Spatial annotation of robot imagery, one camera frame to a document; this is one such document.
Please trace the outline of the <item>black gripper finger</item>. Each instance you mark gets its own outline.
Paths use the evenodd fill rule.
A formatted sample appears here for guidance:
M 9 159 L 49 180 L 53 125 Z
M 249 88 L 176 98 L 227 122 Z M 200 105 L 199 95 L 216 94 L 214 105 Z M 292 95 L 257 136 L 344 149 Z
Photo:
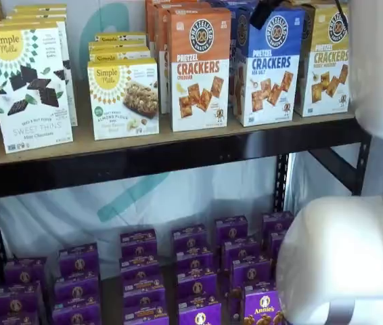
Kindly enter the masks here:
M 256 29 L 261 29 L 271 13 L 278 7 L 281 0 L 261 0 L 256 5 L 250 17 L 250 24 Z

